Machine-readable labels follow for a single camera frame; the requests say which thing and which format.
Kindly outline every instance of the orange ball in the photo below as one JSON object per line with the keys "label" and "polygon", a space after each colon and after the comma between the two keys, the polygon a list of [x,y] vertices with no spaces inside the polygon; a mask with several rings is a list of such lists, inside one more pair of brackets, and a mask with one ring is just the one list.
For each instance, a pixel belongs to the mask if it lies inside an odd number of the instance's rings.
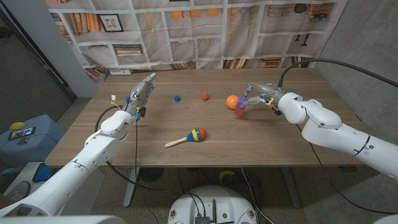
{"label": "orange ball", "polygon": [[231,109],[235,110],[236,103],[238,102],[239,97],[236,95],[231,95],[226,99],[226,105]]}

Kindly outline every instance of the bookshelf backdrop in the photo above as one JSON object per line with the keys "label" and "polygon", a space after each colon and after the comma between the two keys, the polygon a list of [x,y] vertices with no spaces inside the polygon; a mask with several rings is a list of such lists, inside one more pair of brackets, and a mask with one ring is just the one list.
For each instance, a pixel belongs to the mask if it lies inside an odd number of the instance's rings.
{"label": "bookshelf backdrop", "polygon": [[105,68],[288,67],[319,56],[346,2],[45,0],[92,79]]}

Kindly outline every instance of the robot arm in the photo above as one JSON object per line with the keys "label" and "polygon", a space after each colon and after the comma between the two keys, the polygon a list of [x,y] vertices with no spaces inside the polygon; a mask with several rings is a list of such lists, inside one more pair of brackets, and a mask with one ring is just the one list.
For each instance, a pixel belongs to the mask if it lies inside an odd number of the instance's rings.
{"label": "robot arm", "polygon": [[144,116],[142,107],[155,88],[155,76],[150,74],[132,89],[122,109],[101,124],[101,129],[86,140],[75,158],[31,195],[0,210],[0,217],[58,215],[86,178],[118,153],[128,135],[124,127]]}
{"label": "robot arm", "polygon": [[[270,106],[280,111],[288,122],[306,122],[302,130],[305,140],[348,153],[398,180],[398,146],[342,123],[335,112],[324,108],[317,100],[303,101],[298,94],[288,93],[269,83],[248,84],[244,96],[247,97],[251,91],[259,91],[260,96],[257,97],[264,102],[272,102]],[[250,104],[249,99],[241,107]]]}

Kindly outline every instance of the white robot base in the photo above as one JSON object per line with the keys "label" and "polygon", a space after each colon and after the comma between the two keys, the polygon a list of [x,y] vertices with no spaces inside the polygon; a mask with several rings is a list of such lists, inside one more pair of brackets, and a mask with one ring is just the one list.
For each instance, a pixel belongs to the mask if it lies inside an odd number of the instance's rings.
{"label": "white robot base", "polygon": [[248,200],[226,187],[207,185],[180,196],[172,205],[168,224],[257,223],[256,211]]}

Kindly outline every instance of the yellow ball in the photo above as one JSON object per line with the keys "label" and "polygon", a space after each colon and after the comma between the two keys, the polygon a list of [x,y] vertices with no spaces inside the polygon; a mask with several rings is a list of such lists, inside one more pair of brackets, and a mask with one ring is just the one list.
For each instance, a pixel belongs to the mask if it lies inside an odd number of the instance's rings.
{"label": "yellow ball", "polygon": [[10,129],[14,130],[14,131],[18,131],[18,130],[21,130],[22,128],[24,128],[24,127],[25,127],[25,124],[23,122],[15,122],[14,124],[12,124],[10,126]]}
{"label": "yellow ball", "polygon": [[236,95],[231,95],[226,99],[226,105],[231,109],[235,110],[236,103],[238,102],[239,97]]}

